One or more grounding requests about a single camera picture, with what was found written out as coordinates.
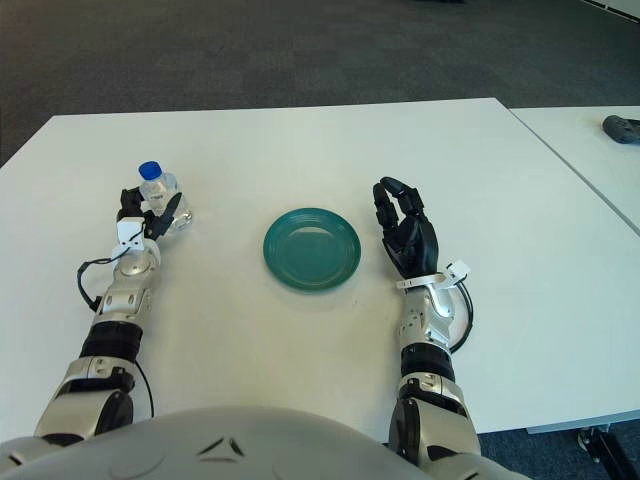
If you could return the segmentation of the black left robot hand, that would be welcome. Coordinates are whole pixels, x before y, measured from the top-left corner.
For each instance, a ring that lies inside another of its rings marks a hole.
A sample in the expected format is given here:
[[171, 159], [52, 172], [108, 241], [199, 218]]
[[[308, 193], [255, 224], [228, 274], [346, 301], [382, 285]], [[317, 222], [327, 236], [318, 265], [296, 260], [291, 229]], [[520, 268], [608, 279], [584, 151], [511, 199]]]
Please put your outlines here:
[[144, 219], [144, 237], [150, 240], [157, 240], [165, 235], [172, 225], [181, 199], [182, 193], [176, 193], [160, 214], [154, 214], [152, 210], [142, 210], [143, 196], [138, 187], [130, 190], [123, 189], [120, 196], [121, 208], [117, 213], [116, 220], [142, 217]]

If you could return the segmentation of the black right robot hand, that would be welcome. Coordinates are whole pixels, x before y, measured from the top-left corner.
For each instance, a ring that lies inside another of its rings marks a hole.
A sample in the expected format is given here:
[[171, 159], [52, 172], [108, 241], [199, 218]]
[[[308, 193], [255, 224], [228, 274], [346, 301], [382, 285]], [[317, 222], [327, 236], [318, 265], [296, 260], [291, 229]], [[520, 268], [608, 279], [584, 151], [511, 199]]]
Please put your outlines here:
[[435, 274], [439, 245], [417, 189], [383, 177], [373, 186], [383, 246], [403, 279]]

